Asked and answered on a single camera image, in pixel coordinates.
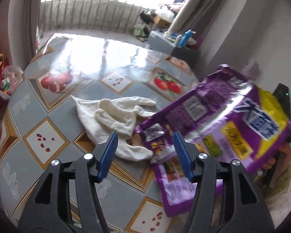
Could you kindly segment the right hand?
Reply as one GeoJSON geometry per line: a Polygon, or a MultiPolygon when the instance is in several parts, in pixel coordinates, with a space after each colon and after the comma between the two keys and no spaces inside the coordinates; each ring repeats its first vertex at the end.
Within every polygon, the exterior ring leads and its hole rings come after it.
{"type": "Polygon", "coordinates": [[[279,175],[286,172],[287,168],[289,167],[290,159],[291,159],[290,144],[288,142],[285,142],[279,147],[278,152],[280,156],[283,156],[283,159],[281,160],[281,162],[278,163],[279,159],[275,159],[274,157],[271,157],[268,159],[266,163],[262,165],[263,170],[269,170],[269,169],[272,169],[274,166],[278,166],[279,175]]]}

